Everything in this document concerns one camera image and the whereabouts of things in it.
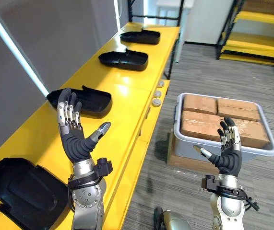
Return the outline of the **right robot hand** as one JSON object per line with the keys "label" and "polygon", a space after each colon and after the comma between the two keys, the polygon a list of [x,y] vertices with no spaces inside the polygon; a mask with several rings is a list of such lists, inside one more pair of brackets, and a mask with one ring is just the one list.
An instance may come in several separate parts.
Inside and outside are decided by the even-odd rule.
{"label": "right robot hand", "polygon": [[220,174],[237,177],[242,165],[241,139],[238,128],[230,117],[220,122],[221,129],[217,132],[221,140],[220,155],[205,148],[194,145],[194,149],[219,169]]}

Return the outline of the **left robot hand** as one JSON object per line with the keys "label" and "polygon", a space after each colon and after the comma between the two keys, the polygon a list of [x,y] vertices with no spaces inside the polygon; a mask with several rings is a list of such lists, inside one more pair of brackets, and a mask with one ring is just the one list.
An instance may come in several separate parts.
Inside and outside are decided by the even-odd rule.
{"label": "left robot hand", "polygon": [[91,158],[91,152],[111,127],[110,122],[102,123],[89,137],[84,137],[81,124],[82,103],[70,88],[62,90],[58,98],[57,122],[63,149],[72,163]]}

